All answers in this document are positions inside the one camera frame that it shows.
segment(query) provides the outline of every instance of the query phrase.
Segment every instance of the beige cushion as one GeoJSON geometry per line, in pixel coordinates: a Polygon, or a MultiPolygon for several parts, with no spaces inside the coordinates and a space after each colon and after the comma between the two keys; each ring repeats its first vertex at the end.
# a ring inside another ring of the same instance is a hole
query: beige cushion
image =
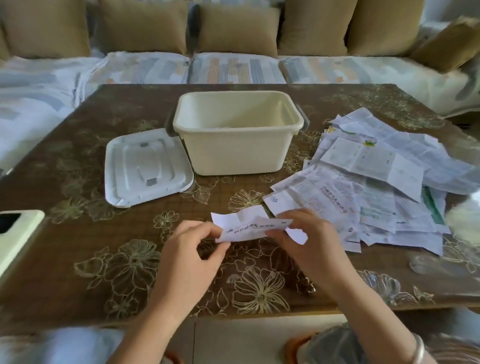
{"type": "Polygon", "coordinates": [[[12,55],[90,56],[84,0],[3,0],[1,5],[12,55]]]}
{"type": "Polygon", "coordinates": [[[442,73],[456,70],[480,52],[480,20],[460,17],[410,58],[442,73]]]}
{"type": "Polygon", "coordinates": [[[345,56],[345,33],[357,0],[287,0],[280,55],[345,56]]]}
{"type": "Polygon", "coordinates": [[[247,5],[200,6],[200,52],[235,52],[276,57],[280,9],[247,5]]]}
{"type": "Polygon", "coordinates": [[[102,50],[187,53],[185,0],[98,0],[95,37],[102,50]]]}
{"type": "Polygon", "coordinates": [[[6,61],[10,57],[10,51],[8,50],[7,41],[5,40],[4,31],[0,27],[0,60],[6,61]]]}
{"type": "Polygon", "coordinates": [[[403,55],[415,42],[424,0],[358,0],[347,35],[355,56],[403,55]]]}

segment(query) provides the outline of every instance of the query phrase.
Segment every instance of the sofa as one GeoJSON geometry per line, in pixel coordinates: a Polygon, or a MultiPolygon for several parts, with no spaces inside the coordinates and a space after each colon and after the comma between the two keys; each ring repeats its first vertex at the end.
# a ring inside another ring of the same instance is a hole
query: sofa
{"type": "MultiPolygon", "coordinates": [[[[448,23],[420,26],[416,43],[448,23]]],[[[189,20],[195,43],[197,25],[189,20]]],[[[439,73],[400,57],[278,56],[229,52],[102,53],[90,39],[91,56],[26,59],[0,67],[0,177],[27,155],[103,84],[396,84],[443,116],[480,108],[480,59],[439,73]]]]}

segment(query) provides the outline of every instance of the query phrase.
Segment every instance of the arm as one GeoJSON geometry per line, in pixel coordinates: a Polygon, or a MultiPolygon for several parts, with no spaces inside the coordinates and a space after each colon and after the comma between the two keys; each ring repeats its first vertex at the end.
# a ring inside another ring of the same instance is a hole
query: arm
{"type": "MultiPolygon", "coordinates": [[[[412,333],[358,275],[345,253],[333,225],[306,209],[287,211],[279,218],[293,219],[308,240],[295,243],[284,231],[269,231],[297,262],[303,273],[332,297],[372,364],[413,364],[417,343],[412,333]]],[[[422,364],[436,361],[425,353],[422,364]]]]}
{"type": "Polygon", "coordinates": [[[212,283],[230,243],[219,244],[207,260],[197,245],[218,238],[211,222],[183,221],[165,242],[157,280],[147,307],[132,321],[107,364],[158,364],[173,334],[212,283]]]}

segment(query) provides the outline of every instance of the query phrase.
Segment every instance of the hand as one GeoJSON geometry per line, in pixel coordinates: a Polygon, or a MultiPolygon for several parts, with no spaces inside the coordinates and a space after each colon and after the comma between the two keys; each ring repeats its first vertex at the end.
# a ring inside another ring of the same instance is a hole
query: hand
{"type": "Polygon", "coordinates": [[[292,219],[290,228],[302,229],[308,235],[307,242],[300,245],[282,230],[269,230],[266,235],[273,238],[297,262],[302,272],[331,297],[335,298],[336,291],[343,284],[358,276],[329,221],[309,209],[285,211],[277,218],[292,219]]]}
{"type": "Polygon", "coordinates": [[[197,246],[202,239],[218,238],[221,233],[211,222],[180,223],[162,250],[150,309],[168,311],[178,324],[188,316],[215,278],[230,243],[219,244],[207,260],[200,258],[197,246]]]}

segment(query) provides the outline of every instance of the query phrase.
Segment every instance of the left hand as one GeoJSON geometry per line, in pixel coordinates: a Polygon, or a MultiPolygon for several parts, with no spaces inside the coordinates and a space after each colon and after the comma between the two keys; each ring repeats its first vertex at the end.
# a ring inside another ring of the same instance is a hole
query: left hand
{"type": "Polygon", "coordinates": [[[197,246],[221,233],[212,222],[180,223],[165,242],[147,308],[167,310],[179,324],[188,316],[215,278],[230,243],[219,244],[207,260],[200,258],[197,246]]]}

